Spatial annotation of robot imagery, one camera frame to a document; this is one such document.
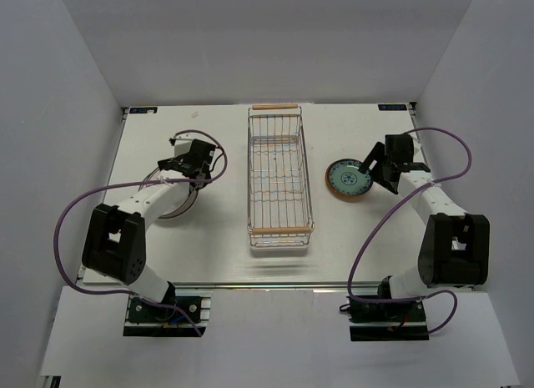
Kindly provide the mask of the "large white plate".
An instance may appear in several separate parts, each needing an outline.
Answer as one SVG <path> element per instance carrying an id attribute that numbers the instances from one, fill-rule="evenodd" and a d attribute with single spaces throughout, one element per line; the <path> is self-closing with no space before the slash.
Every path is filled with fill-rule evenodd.
<path id="1" fill-rule="evenodd" d="M 148 184 L 148 181 L 159 179 L 160 174 L 161 172 L 159 171 L 159 168 L 156 167 L 151 173 L 149 173 L 144 178 L 144 183 L 138 187 L 138 191 L 151 187 L 151 184 Z M 183 200 L 175 202 L 165 213 L 159 216 L 159 220 L 175 219 L 180 215 L 186 213 L 193 207 L 198 198 L 198 195 L 198 190 L 193 190 L 192 188 L 189 188 L 188 195 Z"/>

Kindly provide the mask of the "wire dish rack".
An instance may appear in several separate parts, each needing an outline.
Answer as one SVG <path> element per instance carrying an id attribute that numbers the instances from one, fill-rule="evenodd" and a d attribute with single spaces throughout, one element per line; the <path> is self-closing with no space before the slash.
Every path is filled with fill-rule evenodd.
<path id="1" fill-rule="evenodd" d="M 247 122 L 250 247 L 304 249 L 315 223 L 302 108 L 254 104 Z"/>

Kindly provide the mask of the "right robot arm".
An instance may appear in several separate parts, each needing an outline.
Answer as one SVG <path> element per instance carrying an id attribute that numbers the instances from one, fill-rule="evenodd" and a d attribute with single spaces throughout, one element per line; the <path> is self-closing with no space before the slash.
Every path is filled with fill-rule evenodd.
<path id="1" fill-rule="evenodd" d="M 364 162 L 372 166 L 374 183 L 401 195 L 426 223 L 416 265 L 379 285 L 376 308 L 387 320 L 406 312 L 406 298 L 427 296 L 439 287 L 483 285 L 489 272 L 488 218 L 454 203 L 414 156 L 409 134 L 387 134 Z"/>

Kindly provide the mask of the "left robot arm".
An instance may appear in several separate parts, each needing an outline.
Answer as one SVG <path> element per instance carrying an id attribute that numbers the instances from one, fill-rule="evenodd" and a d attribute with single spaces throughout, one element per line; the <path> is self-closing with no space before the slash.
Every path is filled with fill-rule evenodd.
<path id="1" fill-rule="evenodd" d="M 127 196 L 91 213 L 86 270 L 113 280 L 157 320 L 178 309 L 179 285 L 313 285 L 375 281 L 378 269 L 351 267 L 384 200 L 369 194 L 311 199 L 299 155 L 269 166 L 231 165 L 212 137 L 186 130 L 170 140 L 156 179 L 128 182 Z"/>

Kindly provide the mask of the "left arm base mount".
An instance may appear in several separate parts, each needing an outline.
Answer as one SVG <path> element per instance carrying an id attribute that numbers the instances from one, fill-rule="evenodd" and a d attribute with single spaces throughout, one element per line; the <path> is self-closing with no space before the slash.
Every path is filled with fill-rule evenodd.
<path id="1" fill-rule="evenodd" d="M 203 293 L 177 293 L 178 306 L 203 334 L 209 321 L 211 297 Z M 194 327 L 177 310 L 158 308 L 137 297 L 128 299 L 123 336 L 145 338 L 199 338 Z"/>

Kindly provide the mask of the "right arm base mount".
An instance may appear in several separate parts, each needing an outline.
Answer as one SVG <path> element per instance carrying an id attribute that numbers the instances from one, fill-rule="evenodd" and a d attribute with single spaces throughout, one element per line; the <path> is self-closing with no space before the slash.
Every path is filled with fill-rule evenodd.
<path id="1" fill-rule="evenodd" d="M 349 317 L 352 342 L 429 340 L 426 313 L 421 302 L 363 303 L 348 297 L 339 312 Z"/>

